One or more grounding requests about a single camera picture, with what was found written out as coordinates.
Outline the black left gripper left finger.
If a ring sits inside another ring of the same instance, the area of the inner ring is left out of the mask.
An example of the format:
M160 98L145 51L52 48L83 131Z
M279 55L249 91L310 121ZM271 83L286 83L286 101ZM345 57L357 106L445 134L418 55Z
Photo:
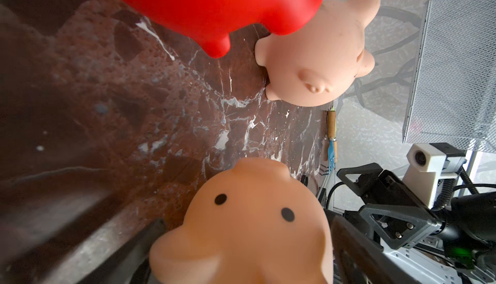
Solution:
M80 280L80 283L158 283L151 272L149 253L152 244L165 232L164 221L157 219Z

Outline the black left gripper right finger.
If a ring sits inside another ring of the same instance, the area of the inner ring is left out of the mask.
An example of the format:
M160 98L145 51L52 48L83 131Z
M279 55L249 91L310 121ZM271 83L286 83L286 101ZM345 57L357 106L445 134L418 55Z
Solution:
M341 283L417 283L342 216L330 222Z

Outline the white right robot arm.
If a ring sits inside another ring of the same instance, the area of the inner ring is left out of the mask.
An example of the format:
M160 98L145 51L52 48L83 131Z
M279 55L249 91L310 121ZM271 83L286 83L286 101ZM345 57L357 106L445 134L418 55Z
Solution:
M495 280L495 192L453 197L451 179L428 208L379 165L338 171L340 185L363 201L358 212L327 212L350 240L338 250L343 283L441 283Z

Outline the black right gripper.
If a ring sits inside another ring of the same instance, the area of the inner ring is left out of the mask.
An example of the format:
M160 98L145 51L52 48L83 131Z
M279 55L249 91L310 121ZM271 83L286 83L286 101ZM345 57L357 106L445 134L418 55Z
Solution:
M362 198L365 205L360 217L391 249L410 249L443 229L439 213L452 198L452 179L441 183L434 206L428 208L395 174L377 163L341 168L337 178Z

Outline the red piggy bank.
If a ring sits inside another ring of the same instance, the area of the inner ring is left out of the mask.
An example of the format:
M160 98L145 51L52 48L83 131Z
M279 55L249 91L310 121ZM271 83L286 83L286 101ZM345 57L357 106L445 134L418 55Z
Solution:
M301 29L322 0L122 0L156 23L194 40L212 58L231 48L229 35L250 24L288 35Z

